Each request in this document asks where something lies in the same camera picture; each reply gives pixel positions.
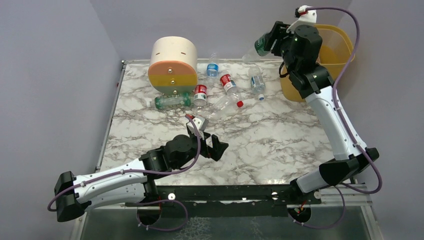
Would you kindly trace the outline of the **yellow mesh plastic bin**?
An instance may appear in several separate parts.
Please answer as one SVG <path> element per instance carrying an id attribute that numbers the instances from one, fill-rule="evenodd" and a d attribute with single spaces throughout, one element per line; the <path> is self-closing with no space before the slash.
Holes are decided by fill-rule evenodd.
<path id="1" fill-rule="evenodd" d="M 339 27 L 327 24 L 315 24 L 322 38 L 318 63 L 327 68 L 333 80 L 336 80 L 353 51 L 349 36 Z M 305 102 L 289 80 L 280 78 L 283 96 L 291 102 Z"/>

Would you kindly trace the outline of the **cream and orange cylinder box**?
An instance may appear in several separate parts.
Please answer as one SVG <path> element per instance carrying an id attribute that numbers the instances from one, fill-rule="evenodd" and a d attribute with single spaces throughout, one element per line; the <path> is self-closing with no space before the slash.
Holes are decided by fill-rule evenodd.
<path id="1" fill-rule="evenodd" d="M 165 36 L 153 44 L 148 79 L 163 94 L 190 93 L 198 84 L 197 64 L 197 49 L 190 40 Z"/>

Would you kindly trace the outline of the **green tinted plastic bottle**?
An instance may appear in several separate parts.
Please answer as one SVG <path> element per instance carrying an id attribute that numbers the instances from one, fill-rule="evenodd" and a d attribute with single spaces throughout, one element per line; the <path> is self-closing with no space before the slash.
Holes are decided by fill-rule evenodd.
<path id="1" fill-rule="evenodd" d="M 146 100 L 147 108 L 163 110 L 173 107 L 190 107 L 192 105 L 191 95 L 187 92 L 176 95 L 162 95 L 153 100 Z"/>

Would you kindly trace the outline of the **red white label bottle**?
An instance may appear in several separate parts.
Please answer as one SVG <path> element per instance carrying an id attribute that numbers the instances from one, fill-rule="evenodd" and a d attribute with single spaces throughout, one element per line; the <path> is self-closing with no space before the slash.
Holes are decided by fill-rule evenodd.
<path id="1" fill-rule="evenodd" d="M 207 87 L 198 84 L 194 89 L 193 104 L 197 107 L 205 106 L 207 103 Z"/>

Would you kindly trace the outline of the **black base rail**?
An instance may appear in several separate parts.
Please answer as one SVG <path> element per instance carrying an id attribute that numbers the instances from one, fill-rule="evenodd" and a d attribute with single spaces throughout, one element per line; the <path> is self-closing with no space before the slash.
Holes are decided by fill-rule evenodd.
<path id="1" fill-rule="evenodd" d="M 160 209 L 139 209 L 141 217 L 175 218 L 180 213 L 177 202 L 189 216 L 220 217 L 287 217 L 289 205 L 319 205 L 318 191 L 297 194 L 288 184 L 267 185 L 159 185 L 132 184 L 101 194 L 91 200 L 89 209 L 123 204 L 141 207 L 152 202 Z"/>

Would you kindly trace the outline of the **red label clear bottle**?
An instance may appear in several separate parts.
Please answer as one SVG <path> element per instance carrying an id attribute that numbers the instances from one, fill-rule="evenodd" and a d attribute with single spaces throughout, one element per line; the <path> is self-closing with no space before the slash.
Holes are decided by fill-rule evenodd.
<path id="1" fill-rule="evenodd" d="M 242 108 L 244 103 L 240 97 L 239 89 L 234 82 L 232 75 L 228 71 L 222 71 L 219 80 L 229 99 L 235 103 L 238 108 Z"/>

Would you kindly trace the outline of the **clear bottle blue white label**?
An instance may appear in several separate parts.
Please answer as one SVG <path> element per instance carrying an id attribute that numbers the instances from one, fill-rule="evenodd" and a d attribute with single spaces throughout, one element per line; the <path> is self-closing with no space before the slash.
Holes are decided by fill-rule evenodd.
<path id="1" fill-rule="evenodd" d="M 258 66 L 251 66 L 248 70 L 248 76 L 250 78 L 251 92 L 258 100 L 263 101 L 265 99 L 266 85 L 260 68 Z"/>

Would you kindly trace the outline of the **blue label water bottle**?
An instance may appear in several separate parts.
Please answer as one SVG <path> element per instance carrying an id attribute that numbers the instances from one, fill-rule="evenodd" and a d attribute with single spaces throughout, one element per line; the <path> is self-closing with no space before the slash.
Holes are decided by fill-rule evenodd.
<path id="1" fill-rule="evenodd" d="M 219 74 L 219 57 L 216 52 L 213 52 L 206 66 L 206 80 L 208 83 L 213 83 Z"/>

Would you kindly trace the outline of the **clear bottle red cap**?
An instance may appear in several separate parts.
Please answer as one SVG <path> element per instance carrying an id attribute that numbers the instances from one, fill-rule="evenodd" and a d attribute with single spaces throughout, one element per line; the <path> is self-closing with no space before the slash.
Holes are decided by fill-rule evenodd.
<path id="1" fill-rule="evenodd" d="M 196 114 L 209 121 L 217 121 L 237 108 L 237 100 L 225 95 L 214 104 L 199 108 Z"/>

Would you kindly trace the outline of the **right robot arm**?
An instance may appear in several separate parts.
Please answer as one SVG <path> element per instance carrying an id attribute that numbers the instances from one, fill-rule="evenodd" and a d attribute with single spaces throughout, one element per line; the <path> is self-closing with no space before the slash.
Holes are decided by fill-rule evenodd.
<path id="1" fill-rule="evenodd" d="M 282 57 L 286 76 L 301 98 L 314 110 L 330 142 L 334 158 L 290 182 L 291 193 L 302 196 L 315 190 L 342 184 L 368 166 L 376 168 L 375 147 L 368 148 L 344 116 L 330 72 L 317 63 L 322 38 L 316 27 L 276 21 L 265 35 L 264 50 Z"/>

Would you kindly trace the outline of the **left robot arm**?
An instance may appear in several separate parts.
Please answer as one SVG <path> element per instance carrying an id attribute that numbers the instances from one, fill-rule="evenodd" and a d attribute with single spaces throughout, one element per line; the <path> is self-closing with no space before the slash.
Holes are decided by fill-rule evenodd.
<path id="1" fill-rule="evenodd" d="M 104 172 L 75 175 L 61 173 L 54 186 L 54 198 L 47 209 L 56 213 L 58 222 L 68 222 L 85 212 L 116 203 L 140 203 L 156 200 L 154 181 L 188 170 L 199 156 L 219 161 L 229 147 L 214 134 L 188 131 L 149 150 L 140 157 Z"/>

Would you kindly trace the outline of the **clear bottle green label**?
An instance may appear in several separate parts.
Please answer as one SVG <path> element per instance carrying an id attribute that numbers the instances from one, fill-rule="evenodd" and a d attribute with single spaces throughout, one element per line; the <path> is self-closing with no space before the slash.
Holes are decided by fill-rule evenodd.
<path id="1" fill-rule="evenodd" d="M 269 53 L 269 51 L 265 50 L 265 45 L 268 38 L 269 33 L 264 33 L 261 37 L 259 37 L 250 47 L 250 49 L 243 55 L 242 61 L 244 63 L 250 63 L 258 61 L 261 59 L 261 57 L 266 56 Z"/>

